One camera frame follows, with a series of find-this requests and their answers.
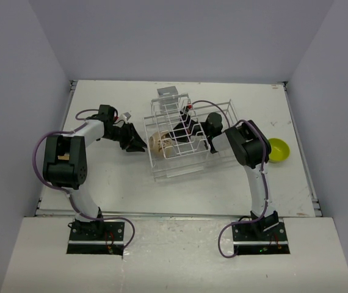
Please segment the white wire dish rack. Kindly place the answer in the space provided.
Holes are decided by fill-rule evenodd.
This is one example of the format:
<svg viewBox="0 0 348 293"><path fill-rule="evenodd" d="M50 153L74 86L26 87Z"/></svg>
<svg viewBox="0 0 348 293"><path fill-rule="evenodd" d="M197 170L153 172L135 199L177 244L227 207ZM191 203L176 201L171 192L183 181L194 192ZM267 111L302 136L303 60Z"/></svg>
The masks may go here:
<svg viewBox="0 0 348 293"><path fill-rule="evenodd" d="M174 110L161 109L158 98L151 101L151 115L144 117L144 129L149 140L155 132L171 131L180 122L180 111L186 111L191 119L203 122L212 112L223 117L223 129L237 122L237 113L232 100L226 101L192 101L188 94L179 95L178 107ZM206 148L206 138L192 136L187 143L173 141L173 154L170 158L159 158L153 155L148 145L151 172L155 181L162 181L176 176L202 172L212 168L222 168L234 160L230 150L211 153Z"/></svg>

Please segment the beige bowl with drawing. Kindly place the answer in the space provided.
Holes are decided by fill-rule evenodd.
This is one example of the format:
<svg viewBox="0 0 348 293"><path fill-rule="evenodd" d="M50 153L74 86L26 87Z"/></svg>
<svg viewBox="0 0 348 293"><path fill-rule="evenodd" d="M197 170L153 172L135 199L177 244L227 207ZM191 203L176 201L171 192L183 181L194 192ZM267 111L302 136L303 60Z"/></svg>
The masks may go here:
<svg viewBox="0 0 348 293"><path fill-rule="evenodd" d="M173 154L173 141L168 131L157 131L148 140L150 151L159 158L170 158Z"/></svg>

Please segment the yellow-green bowl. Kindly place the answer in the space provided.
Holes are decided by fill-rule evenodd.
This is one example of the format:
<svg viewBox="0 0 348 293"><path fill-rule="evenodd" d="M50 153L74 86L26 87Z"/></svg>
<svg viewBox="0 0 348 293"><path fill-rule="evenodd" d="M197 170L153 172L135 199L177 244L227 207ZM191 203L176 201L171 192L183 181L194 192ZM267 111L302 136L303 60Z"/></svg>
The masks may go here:
<svg viewBox="0 0 348 293"><path fill-rule="evenodd" d="M269 160L271 162L279 163L287 160L290 155L290 147L284 140L278 138L270 138L269 143L271 146Z"/></svg>

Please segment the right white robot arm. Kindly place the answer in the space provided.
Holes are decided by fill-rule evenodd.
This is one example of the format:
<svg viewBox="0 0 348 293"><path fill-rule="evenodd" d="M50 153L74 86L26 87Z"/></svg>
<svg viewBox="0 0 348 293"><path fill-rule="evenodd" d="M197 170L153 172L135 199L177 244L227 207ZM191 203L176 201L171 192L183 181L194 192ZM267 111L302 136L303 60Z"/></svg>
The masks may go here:
<svg viewBox="0 0 348 293"><path fill-rule="evenodd" d="M278 213L270 202L267 182L267 164L272 148L266 136L253 120L239 120L224 130L223 117L217 112L210 113L201 123L187 118L186 114L181 114L181 118L185 122L178 123L163 137L174 142L188 142L192 136L204 135L206 148L211 153L231 150L244 167L252 198L250 220L241 231L251 232L259 240L266 239L278 225Z"/></svg>

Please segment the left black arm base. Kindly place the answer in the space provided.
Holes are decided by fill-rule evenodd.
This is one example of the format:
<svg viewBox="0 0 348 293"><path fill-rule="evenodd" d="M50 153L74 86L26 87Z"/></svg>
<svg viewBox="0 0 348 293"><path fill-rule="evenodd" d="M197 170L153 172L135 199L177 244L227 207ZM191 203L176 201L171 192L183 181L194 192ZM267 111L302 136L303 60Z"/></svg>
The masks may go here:
<svg viewBox="0 0 348 293"><path fill-rule="evenodd" d="M68 224L67 254L123 256L124 222L81 222Z"/></svg>

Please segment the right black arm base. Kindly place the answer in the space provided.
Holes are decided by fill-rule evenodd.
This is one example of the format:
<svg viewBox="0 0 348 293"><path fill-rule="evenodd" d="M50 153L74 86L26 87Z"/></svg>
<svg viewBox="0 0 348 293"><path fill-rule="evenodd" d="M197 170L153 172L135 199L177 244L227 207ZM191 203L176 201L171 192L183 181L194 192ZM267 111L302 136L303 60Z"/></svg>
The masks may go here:
<svg viewBox="0 0 348 293"><path fill-rule="evenodd" d="M288 255L290 254L285 224L263 232L256 232L253 224L233 225L233 248L236 256L242 255Z"/></svg>

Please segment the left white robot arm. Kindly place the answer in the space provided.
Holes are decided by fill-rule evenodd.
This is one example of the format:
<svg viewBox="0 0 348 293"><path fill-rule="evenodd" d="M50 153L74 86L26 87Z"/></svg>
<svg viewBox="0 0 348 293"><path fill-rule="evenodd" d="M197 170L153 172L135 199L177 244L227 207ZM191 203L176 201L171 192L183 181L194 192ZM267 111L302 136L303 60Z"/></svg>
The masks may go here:
<svg viewBox="0 0 348 293"><path fill-rule="evenodd" d="M47 187L63 192L76 213L86 222L85 234L98 240L105 234L102 213L83 187L87 176L87 147L101 139L118 142L122 150L144 152L146 143L129 122L131 114L119 114L110 105L100 105L97 113L82 118L82 125L71 131L53 131L36 144L32 156L34 172Z"/></svg>

